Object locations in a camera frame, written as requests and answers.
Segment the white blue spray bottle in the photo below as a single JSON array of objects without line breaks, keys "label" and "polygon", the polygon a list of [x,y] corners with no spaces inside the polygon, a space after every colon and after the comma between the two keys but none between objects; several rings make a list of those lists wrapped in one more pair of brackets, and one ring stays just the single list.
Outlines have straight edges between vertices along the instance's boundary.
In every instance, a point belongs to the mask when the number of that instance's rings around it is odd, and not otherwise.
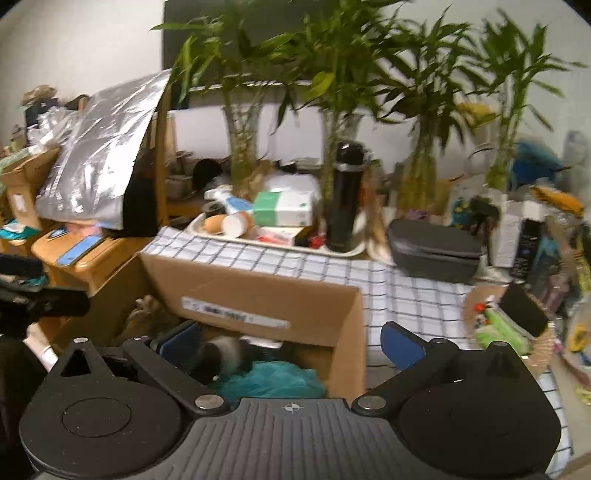
[{"label": "white blue spray bottle", "polygon": [[231,186],[229,185],[222,185],[216,188],[207,189],[207,191],[204,192],[204,199],[221,203],[225,209],[225,212],[228,214],[252,212],[252,202],[233,195]]}]

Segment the white plastic tray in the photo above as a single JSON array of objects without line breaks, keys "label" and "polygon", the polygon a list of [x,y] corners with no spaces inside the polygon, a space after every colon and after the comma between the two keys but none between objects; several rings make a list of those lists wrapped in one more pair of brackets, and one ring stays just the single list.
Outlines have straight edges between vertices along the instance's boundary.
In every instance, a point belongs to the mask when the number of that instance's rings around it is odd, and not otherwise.
[{"label": "white plastic tray", "polygon": [[207,240],[226,241],[259,247],[270,247],[274,249],[310,253],[312,255],[322,255],[335,258],[353,258],[363,254],[366,251],[365,230],[367,225],[366,214],[360,213],[356,216],[353,225],[353,248],[346,252],[337,252],[329,250],[325,245],[318,248],[297,246],[296,237],[303,229],[297,228],[272,228],[252,227],[245,235],[238,238],[232,238],[223,232],[217,234],[207,233],[204,229],[206,221],[205,214],[201,213],[195,217],[189,225],[183,230],[184,233],[197,236]]}]

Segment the white black grid tablecloth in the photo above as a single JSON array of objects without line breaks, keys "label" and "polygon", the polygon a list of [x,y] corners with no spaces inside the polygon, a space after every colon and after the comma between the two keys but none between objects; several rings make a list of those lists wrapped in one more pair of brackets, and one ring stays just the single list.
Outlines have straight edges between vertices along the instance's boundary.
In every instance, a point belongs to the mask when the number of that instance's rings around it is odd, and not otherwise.
[{"label": "white black grid tablecloth", "polygon": [[[363,295],[366,390],[384,381],[392,363],[378,348],[380,328],[401,319],[418,324],[418,307],[435,312],[433,326],[448,331],[446,313],[457,313],[461,284],[415,282],[373,261],[280,254],[162,229],[142,251],[267,275],[351,286]],[[153,479],[436,479],[439,472],[407,451],[393,428],[353,415],[344,398],[243,400],[219,420],[199,421]]]}]

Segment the far right bamboo plant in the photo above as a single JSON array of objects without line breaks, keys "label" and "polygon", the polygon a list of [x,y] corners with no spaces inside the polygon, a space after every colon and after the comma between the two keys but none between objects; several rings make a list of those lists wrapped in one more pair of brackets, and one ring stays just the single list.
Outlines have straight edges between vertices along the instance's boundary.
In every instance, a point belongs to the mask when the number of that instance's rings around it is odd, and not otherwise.
[{"label": "far right bamboo plant", "polygon": [[497,153],[487,173],[486,184],[496,190],[507,188],[517,136],[526,111],[547,130],[553,129],[541,112],[528,101],[529,90],[536,86],[562,98],[562,90],[542,79],[546,73],[568,73],[586,69],[581,61],[563,59],[546,47],[546,25],[537,22],[527,33],[503,9],[497,20],[482,21],[472,47],[471,64],[483,78],[474,81],[477,91],[497,103]]}]

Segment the left bamboo plant vase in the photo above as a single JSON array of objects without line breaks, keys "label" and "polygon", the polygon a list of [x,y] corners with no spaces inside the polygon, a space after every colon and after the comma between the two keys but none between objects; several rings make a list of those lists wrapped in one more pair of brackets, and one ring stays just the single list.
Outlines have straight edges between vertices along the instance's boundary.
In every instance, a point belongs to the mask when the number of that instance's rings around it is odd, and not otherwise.
[{"label": "left bamboo plant vase", "polygon": [[280,82],[293,34],[280,25],[283,1],[166,1],[162,60],[177,104],[213,92],[228,129],[232,193],[252,200],[269,168],[259,157],[259,116]]}]

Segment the bamboo plant vase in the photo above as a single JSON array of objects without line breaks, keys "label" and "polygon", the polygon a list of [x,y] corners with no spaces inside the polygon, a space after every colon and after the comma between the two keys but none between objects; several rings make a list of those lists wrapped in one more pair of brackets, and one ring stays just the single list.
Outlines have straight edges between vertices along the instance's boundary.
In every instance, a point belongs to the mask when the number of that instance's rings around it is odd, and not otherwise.
[{"label": "bamboo plant vase", "polygon": [[162,60],[177,104],[213,92],[228,129],[232,193],[252,200],[269,168],[259,157],[259,116],[280,82],[293,34],[280,25],[283,1],[166,1]]},{"label": "bamboo plant vase", "polygon": [[481,92],[487,81],[476,71],[477,47],[467,22],[449,22],[442,14],[428,24],[394,13],[378,33],[380,120],[412,123],[397,209],[404,217],[426,218],[436,204],[437,160],[452,135],[464,142],[470,129],[460,101]]},{"label": "bamboo plant vase", "polygon": [[314,106],[321,112],[322,212],[332,207],[332,177],[339,141],[359,110],[377,118],[382,107],[377,87],[387,76],[380,65],[381,42],[393,20],[384,10],[393,1],[329,1],[304,16],[301,26],[279,50],[283,100],[277,124],[287,111]]}]

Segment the blue screen smartphone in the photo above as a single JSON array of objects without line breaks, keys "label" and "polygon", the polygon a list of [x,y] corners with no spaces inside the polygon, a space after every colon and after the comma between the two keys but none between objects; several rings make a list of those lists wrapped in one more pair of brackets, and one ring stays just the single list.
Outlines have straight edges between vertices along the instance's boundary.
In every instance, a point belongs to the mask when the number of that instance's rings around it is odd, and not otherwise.
[{"label": "blue screen smartphone", "polygon": [[86,236],[58,257],[55,260],[55,264],[61,267],[70,267],[84,255],[89,253],[93,248],[98,246],[103,240],[104,238],[99,235]]}]

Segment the red white flat box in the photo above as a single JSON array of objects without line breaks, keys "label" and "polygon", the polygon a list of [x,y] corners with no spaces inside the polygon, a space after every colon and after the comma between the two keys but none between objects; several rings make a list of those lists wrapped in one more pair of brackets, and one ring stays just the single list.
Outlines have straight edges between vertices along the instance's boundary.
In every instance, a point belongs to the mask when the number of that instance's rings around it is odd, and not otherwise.
[{"label": "red white flat box", "polygon": [[297,245],[297,236],[303,231],[304,227],[263,226],[257,229],[256,240],[263,243],[293,247]]}]

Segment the right bamboo plant vase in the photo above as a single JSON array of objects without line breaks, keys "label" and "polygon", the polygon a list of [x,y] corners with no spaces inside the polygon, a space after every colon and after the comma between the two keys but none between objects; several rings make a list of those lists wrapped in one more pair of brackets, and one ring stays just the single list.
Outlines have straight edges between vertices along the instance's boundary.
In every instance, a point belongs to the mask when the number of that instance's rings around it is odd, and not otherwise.
[{"label": "right bamboo plant vase", "polygon": [[470,129],[460,101],[481,92],[487,81],[476,71],[477,47],[467,22],[449,22],[442,14],[428,24],[394,13],[378,33],[380,120],[412,123],[397,209],[404,217],[426,218],[436,204],[437,160],[452,135],[464,142]]}]

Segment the white shipping label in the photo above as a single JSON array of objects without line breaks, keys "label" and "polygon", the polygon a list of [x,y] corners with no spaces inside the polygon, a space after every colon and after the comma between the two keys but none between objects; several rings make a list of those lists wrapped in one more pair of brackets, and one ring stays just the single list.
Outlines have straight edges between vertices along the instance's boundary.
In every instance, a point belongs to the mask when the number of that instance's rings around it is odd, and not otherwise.
[{"label": "white shipping label", "polygon": [[242,322],[245,324],[276,329],[290,329],[290,321],[270,318],[259,314],[253,314],[242,310],[236,310],[221,305],[204,302],[191,297],[181,297],[181,307],[193,313],[202,313],[209,316]]}]

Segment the white cylindrical container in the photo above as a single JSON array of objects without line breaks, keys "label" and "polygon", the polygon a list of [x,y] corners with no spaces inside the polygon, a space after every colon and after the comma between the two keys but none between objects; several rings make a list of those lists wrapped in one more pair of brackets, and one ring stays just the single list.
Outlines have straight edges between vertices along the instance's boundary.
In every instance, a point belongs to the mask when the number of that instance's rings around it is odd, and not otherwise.
[{"label": "white cylindrical container", "polygon": [[240,238],[252,229],[252,215],[239,211],[226,215],[221,222],[221,230],[229,238]]}]

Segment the green white tissue box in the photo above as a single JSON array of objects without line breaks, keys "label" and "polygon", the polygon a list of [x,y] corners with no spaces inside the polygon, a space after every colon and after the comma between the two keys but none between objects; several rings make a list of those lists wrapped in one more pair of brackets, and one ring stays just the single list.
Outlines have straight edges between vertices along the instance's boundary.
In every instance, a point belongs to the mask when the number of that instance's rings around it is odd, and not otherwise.
[{"label": "green white tissue box", "polygon": [[311,192],[262,191],[252,204],[252,218],[259,227],[308,227],[314,223]]}]

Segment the middle bamboo plant vase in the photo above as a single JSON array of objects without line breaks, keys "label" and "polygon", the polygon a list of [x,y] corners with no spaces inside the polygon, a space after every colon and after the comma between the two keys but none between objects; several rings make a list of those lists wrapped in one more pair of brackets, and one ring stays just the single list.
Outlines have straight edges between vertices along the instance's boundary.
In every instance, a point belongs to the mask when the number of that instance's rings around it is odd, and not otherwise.
[{"label": "middle bamboo plant vase", "polygon": [[304,16],[301,26],[279,50],[283,100],[277,124],[287,111],[314,106],[321,112],[322,212],[332,207],[332,177],[339,141],[359,110],[377,118],[382,107],[377,87],[387,76],[380,65],[381,42],[393,20],[384,10],[393,1],[329,1]]}]

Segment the cardboard box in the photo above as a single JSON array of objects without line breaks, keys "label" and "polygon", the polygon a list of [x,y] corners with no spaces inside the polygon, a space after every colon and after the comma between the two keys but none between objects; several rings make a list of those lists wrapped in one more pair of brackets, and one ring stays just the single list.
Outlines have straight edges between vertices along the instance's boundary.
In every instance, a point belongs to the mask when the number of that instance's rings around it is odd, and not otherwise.
[{"label": "cardboard box", "polygon": [[[92,297],[89,312],[67,319],[51,345],[62,353],[76,337],[106,346],[120,333],[136,299],[153,295],[164,309],[201,326],[204,338],[252,336],[287,343],[294,363],[315,369],[331,397],[353,401],[366,390],[363,295],[351,286],[218,267],[138,253]],[[290,321],[290,329],[245,324],[193,313],[187,296]]]}]

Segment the dark grey zip case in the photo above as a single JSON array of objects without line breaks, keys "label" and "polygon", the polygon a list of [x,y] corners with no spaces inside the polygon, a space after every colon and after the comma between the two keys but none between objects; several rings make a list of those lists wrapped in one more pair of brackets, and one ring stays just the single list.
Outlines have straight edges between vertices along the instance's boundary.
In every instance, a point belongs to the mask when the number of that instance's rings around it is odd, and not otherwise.
[{"label": "dark grey zip case", "polygon": [[394,265],[411,277],[470,283],[480,264],[478,239],[454,227],[394,219],[387,237]]}]

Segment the wooden stool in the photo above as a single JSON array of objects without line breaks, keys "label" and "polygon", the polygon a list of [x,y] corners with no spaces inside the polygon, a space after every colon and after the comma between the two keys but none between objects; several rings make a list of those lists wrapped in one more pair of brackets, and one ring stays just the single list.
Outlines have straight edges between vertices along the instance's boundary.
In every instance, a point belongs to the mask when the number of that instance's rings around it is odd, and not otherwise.
[{"label": "wooden stool", "polygon": [[91,294],[152,240],[151,237],[106,237],[71,266],[60,266],[57,259],[82,240],[82,232],[68,232],[56,239],[49,237],[50,232],[47,231],[36,239],[31,251],[44,264],[51,284],[84,287]]}]

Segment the teal mesh bath pouf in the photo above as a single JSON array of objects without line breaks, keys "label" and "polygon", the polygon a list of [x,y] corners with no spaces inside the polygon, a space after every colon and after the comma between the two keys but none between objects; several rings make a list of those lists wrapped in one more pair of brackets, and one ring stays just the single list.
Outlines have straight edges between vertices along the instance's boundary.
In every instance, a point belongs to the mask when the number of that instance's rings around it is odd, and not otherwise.
[{"label": "teal mesh bath pouf", "polygon": [[320,399],[325,385],[315,369],[284,361],[256,361],[249,371],[219,376],[211,388],[231,403],[242,398]]}]

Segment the black thermos bottle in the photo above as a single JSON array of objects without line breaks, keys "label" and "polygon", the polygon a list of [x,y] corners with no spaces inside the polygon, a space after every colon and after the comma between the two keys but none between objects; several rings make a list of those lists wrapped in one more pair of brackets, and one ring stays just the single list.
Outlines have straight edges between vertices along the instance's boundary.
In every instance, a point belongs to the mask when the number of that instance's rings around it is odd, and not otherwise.
[{"label": "black thermos bottle", "polygon": [[353,225],[360,204],[363,172],[368,166],[366,148],[356,141],[341,140],[332,162],[332,189],[325,222],[325,245],[343,253],[353,249]]}]

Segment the tan egg-shaped pouch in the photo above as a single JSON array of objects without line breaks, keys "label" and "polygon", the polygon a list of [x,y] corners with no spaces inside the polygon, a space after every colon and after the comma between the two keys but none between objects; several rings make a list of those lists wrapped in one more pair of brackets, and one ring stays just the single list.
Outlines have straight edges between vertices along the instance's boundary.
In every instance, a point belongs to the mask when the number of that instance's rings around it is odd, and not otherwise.
[{"label": "tan egg-shaped pouch", "polygon": [[209,235],[219,235],[223,232],[222,223],[225,219],[225,214],[218,214],[206,217],[202,223],[202,230]]}]

